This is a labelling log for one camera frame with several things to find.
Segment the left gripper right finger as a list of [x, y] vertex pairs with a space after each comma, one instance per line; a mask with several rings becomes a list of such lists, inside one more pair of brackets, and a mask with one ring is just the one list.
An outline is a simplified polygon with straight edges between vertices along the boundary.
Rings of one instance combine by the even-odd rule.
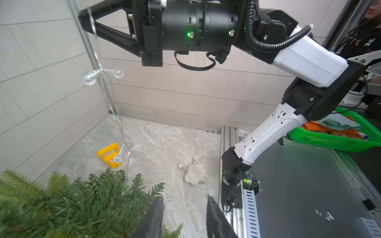
[[212, 196], [207, 197], [206, 228], [208, 238], [238, 238]]

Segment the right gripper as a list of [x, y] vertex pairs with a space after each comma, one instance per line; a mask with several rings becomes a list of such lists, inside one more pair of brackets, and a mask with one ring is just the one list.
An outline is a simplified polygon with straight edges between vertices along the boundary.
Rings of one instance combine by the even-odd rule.
[[[82, 29], [141, 57], [143, 66], [161, 67], [163, 52], [206, 52], [213, 62], [226, 61], [238, 29], [238, 7], [227, 1], [102, 1], [79, 12]], [[131, 35], [96, 22], [119, 10]]]

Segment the green plastic bin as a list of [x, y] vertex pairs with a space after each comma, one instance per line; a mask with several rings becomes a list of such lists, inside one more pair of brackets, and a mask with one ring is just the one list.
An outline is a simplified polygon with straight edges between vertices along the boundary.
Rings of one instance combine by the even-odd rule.
[[337, 107], [335, 111], [359, 124], [360, 128], [335, 131], [311, 122], [289, 132], [291, 139], [298, 143], [356, 153], [381, 146], [381, 132], [367, 119], [341, 107]]

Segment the white fluffy plush toy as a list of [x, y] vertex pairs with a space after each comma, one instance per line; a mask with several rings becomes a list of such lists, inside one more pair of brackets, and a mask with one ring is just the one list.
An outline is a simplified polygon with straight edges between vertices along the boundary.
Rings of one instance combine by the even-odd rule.
[[186, 169], [183, 164], [177, 165], [178, 169], [184, 172], [184, 181], [193, 186], [204, 184], [206, 169], [203, 164], [199, 163], [199, 157], [193, 156], [192, 163]]

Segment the aluminium mounting rail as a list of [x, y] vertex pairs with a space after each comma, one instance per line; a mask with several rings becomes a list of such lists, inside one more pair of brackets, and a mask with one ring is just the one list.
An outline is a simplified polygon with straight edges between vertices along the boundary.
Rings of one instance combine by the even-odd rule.
[[223, 126], [218, 204], [239, 238], [260, 238], [260, 221], [253, 191], [243, 189], [243, 179], [254, 175], [233, 154], [233, 146], [248, 135], [248, 131]]

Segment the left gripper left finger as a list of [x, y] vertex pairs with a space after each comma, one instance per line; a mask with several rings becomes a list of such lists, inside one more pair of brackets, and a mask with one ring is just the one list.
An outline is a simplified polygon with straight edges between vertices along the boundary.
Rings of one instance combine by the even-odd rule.
[[164, 214], [163, 196], [154, 198], [146, 215], [139, 223], [131, 238], [161, 238]]

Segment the right circuit board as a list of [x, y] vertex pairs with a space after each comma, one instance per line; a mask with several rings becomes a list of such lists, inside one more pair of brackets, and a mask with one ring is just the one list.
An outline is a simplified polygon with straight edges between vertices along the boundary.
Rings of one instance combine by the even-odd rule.
[[253, 191], [254, 195], [257, 195], [260, 191], [260, 183], [255, 175], [243, 179], [242, 186], [245, 190]]

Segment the small green christmas tree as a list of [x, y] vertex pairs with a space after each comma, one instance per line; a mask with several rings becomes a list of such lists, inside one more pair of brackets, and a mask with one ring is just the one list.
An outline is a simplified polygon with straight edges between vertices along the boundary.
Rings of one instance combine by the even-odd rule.
[[46, 186], [11, 170], [1, 173], [1, 237], [130, 238], [165, 184], [146, 189], [141, 174], [106, 169], [70, 180], [53, 172]]

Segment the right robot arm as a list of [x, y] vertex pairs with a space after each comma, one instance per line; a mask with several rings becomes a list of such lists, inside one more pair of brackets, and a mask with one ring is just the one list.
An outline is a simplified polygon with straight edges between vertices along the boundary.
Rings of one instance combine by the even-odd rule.
[[240, 207], [238, 181], [284, 134], [330, 114], [363, 71], [312, 38], [312, 27], [258, 1], [102, 1], [78, 14], [101, 40], [117, 104], [169, 122], [254, 128], [224, 153], [221, 202]]

